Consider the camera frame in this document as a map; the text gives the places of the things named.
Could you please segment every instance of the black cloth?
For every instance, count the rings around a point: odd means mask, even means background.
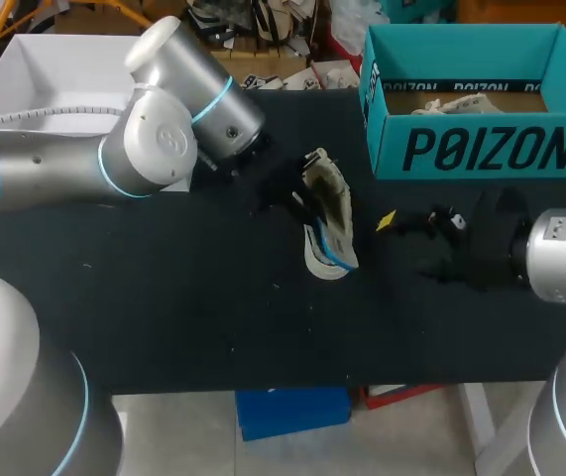
[[[314,278],[301,227],[282,210],[250,217],[236,185],[0,214],[0,277],[96,384],[146,393],[548,377],[566,349],[566,306],[438,285],[413,268],[447,252],[441,240],[374,242],[372,231],[393,208],[434,202],[469,217],[482,188],[506,183],[533,213],[566,207],[566,179],[377,181],[357,91],[254,97],[291,156],[323,147],[337,161],[355,195],[361,268]]]

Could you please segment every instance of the cable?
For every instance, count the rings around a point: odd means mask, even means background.
[[[61,114],[108,114],[121,116],[123,111],[114,107],[95,106],[65,106],[65,107],[43,107],[41,109],[30,109],[28,111],[12,112],[0,116],[0,124],[20,121],[22,119],[36,119],[46,116],[57,116]]]

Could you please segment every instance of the robotic arm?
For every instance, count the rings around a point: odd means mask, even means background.
[[[522,197],[506,189],[498,197],[483,194],[467,223],[454,208],[439,205],[430,213],[397,210],[387,217],[380,232],[417,231],[446,238],[450,258],[419,267],[429,278],[463,282],[481,292],[531,289],[542,300],[566,304],[566,209],[547,210],[531,223]],[[565,475],[566,353],[543,387],[529,422],[519,424],[526,428],[535,474]]]
[[[0,210],[146,197],[191,174],[197,141],[214,170],[235,170],[252,157],[262,111],[177,18],[147,30],[126,67],[135,90],[109,134],[0,130]]]

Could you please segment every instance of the shoe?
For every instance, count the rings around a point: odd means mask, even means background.
[[[338,280],[359,267],[353,249],[351,191],[324,149],[305,158],[310,165],[302,180],[322,205],[324,219],[304,225],[304,261],[317,278]]]
[[[441,105],[439,99],[435,99],[434,101],[427,102],[425,109],[417,109],[412,114],[485,114],[501,112],[500,109],[492,104],[488,96],[479,93],[461,97],[443,105]]]

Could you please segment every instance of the blue box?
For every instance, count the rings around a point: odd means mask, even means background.
[[[421,22],[425,15],[442,10],[454,0],[380,0],[382,11],[391,23]]]
[[[360,101],[378,179],[566,177],[566,29],[381,25]],[[384,89],[539,92],[548,112],[391,115]]]
[[[343,388],[239,391],[236,411],[250,441],[346,423],[351,401]]]

